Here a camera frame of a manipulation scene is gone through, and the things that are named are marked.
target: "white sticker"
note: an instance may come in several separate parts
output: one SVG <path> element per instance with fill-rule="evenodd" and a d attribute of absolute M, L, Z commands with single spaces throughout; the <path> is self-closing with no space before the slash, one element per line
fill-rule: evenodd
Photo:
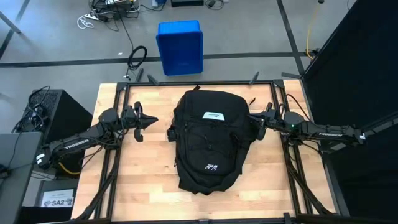
<path fill-rule="evenodd" d="M 36 156 L 36 160 L 39 160 L 39 159 L 41 159 L 43 157 L 44 157 L 44 153 L 41 153 L 40 155 Z"/>
<path fill-rule="evenodd" d="M 41 207 L 60 208 L 73 206 L 73 189 L 44 192 Z"/>
<path fill-rule="evenodd" d="M 225 121 L 224 120 L 224 115 L 221 113 L 214 113 L 214 112 L 206 112 L 203 117 L 203 119 L 216 119 L 219 121 Z"/>

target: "black backdrop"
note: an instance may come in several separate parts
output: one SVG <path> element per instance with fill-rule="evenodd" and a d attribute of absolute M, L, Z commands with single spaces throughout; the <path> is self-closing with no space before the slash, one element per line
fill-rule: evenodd
<path fill-rule="evenodd" d="M 397 114 L 398 1 L 357 0 L 304 76 L 318 124 L 357 128 Z M 398 219 L 398 127 L 331 155 L 351 216 Z"/>

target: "gray floor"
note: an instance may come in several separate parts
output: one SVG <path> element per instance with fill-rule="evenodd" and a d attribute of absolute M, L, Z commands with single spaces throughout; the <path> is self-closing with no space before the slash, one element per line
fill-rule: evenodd
<path fill-rule="evenodd" d="M 0 10 L 15 19 L 24 0 L 2 0 Z M 308 23 L 316 0 L 282 0 L 298 51 L 305 49 Z M 150 0 L 141 0 L 150 6 Z M 347 13 L 346 0 L 326 0 L 321 5 L 310 38 L 310 48 L 322 47 Z M 92 21 L 94 29 L 81 30 L 78 17 L 89 12 L 86 0 L 30 0 L 0 63 L 47 62 L 126 58 L 131 52 L 120 22 L 120 32 Z M 276 0 L 230 0 L 220 11 L 203 7 L 171 8 L 162 12 L 143 12 L 138 19 L 125 19 L 135 45 L 145 45 L 148 56 L 159 56 L 155 36 L 163 21 L 198 20 L 203 31 L 204 54 L 247 52 L 292 52 Z M 9 29 L 0 21 L 0 43 Z M 306 68 L 310 60 L 301 57 Z M 259 79 L 281 78 L 281 72 L 298 74 L 293 57 L 234 58 L 204 60 L 200 75 L 166 77 L 160 62 L 143 63 L 146 73 L 159 81 L 249 80 L 259 71 Z M 50 85 L 66 90 L 89 112 L 93 112 L 100 83 L 126 81 L 124 63 L 56 67 L 0 68 L 0 131 L 8 133 L 22 116 L 27 97 L 34 88 Z M 29 187 L 33 198 L 35 182 Z M 32 199 L 24 202 L 31 204 Z"/>

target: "blue storage container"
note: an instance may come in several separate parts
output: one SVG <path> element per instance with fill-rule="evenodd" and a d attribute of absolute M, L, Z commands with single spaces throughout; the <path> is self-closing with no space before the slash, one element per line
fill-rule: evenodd
<path fill-rule="evenodd" d="M 203 34 L 198 21 L 162 22 L 156 41 L 165 75 L 203 71 Z"/>

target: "wooden tabletop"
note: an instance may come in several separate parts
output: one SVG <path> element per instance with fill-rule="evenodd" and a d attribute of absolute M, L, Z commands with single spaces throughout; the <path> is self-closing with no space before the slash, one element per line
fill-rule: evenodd
<path fill-rule="evenodd" d="M 284 82 L 286 92 L 296 97 L 307 110 L 300 82 Z M 263 141 L 251 144 L 243 165 L 243 174 L 226 192 L 214 192 L 209 196 L 193 195 L 178 188 L 179 178 L 173 166 L 175 142 L 167 141 L 166 130 L 171 124 L 172 111 L 179 99 L 193 87 L 131 88 L 129 104 L 134 105 L 135 101 L 140 101 L 144 113 L 158 117 L 159 121 L 142 132 L 144 142 L 136 142 L 132 131 L 123 141 L 112 219 L 127 221 L 274 218 L 283 217 L 284 212 L 294 216 L 280 137 L 278 132 L 271 130 L 267 130 Z M 115 89 L 115 83 L 101 84 L 93 124 L 98 122 L 98 116 L 105 109 L 113 106 Z M 234 93 L 242 96 L 248 103 L 256 97 L 255 102 L 249 107 L 251 113 L 261 112 L 268 102 L 272 102 L 269 85 L 203 85 L 201 89 Z M 292 111 L 302 114 L 291 99 L 289 106 Z M 87 150 L 86 154 L 96 149 Z M 300 146 L 300 152 L 308 186 L 327 209 L 335 211 L 319 155 L 306 146 Z M 82 171 L 72 218 L 84 211 L 97 192 L 103 159 L 104 151 L 101 151 Z M 304 212 L 301 191 L 298 193 Z M 102 217 L 105 216 L 108 196 L 108 193 L 104 196 Z"/>

